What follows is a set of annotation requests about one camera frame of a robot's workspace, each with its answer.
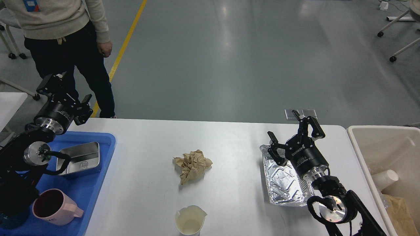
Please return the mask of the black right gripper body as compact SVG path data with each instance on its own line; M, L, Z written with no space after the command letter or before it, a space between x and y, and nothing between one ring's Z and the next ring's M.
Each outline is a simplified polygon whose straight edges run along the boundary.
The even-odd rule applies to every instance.
M329 164L315 145L315 140L325 138L324 133L309 137L296 134L285 144L285 158L290 161L302 180L316 180L325 176Z

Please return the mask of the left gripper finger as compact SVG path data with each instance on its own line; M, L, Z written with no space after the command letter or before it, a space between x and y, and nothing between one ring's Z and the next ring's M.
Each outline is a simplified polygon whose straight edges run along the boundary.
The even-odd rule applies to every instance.
M48 98L47 102L69 102L65 87L66 72L45 76L38 85L36 92Z
M88 94L84 97L81 103L76 103L74 105L73 120L77 126L85 124L93 114L93 109L90 108L90 100L92 97L92 94Z

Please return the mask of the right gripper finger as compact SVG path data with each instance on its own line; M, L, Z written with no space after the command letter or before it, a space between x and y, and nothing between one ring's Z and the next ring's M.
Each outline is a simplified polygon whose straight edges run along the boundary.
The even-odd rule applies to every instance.
M270 156L278 166L286 166L288 160L285 157L281 156L279 154L279 151L287 150L287 146L285 144L280 144L273 132L268 131L267 134L271 140L270 148L267 150L267 152L270 154Z
M309 137L308 136L308 126L311 126L311 128L312 128L311 138L312 138L313 141L316 141L318 139L323 139L323 138L326 137L326 134L324 133L324 131L321 128L317 119L315 119L312 116L301 115L295 109L292 110L292 114L299 121L297 136L299 136L299 137Z

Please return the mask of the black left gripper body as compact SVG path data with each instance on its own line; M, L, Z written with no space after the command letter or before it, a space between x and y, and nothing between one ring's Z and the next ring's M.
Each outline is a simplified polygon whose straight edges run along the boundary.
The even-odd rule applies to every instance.
M33 122L38 127L51 130L54 135L62 135L67 132L75 119L79 104L76 101L71 102L69 98L48 100L34 117Z

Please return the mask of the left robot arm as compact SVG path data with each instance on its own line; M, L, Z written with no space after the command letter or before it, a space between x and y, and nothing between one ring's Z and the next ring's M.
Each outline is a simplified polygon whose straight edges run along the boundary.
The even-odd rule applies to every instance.
M66 71L44 77L36 91L48 100L33 118L33 127L1 149L1 228L14 229L24 224L29 206L39 197L36 186L40 178L44 174L57 176L68 167L69 155L52 151L48 143L66 133L72 122L85 124L93 113L91 94L82 102L70 95L69 74Z

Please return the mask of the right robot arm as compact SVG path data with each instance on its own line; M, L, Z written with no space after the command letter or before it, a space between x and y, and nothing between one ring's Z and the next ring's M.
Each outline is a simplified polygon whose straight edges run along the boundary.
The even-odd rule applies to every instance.
M323 224L330 236L340 236L338 224L350 224L358 214L362 217L357 236L384 236L386 233L352 190L346 190L336 176L329 171L329 164L315 141L325 138L319 122L312 116L304 116L293 109L292 114L299 121L297 133L285 144L279 143L275 134L267 134L271 140L269 155L278 166L290 162L297 176L310 181L321 196L312 196L306 201L312 217Z

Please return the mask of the person's hand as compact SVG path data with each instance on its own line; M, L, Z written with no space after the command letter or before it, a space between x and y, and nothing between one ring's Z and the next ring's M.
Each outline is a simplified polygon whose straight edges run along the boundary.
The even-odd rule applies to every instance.
M113 49L113 43L111 41L105 42L105 43L97 42L96 46L97 46L99 54L103 58L108 58L111 55L112 49Z

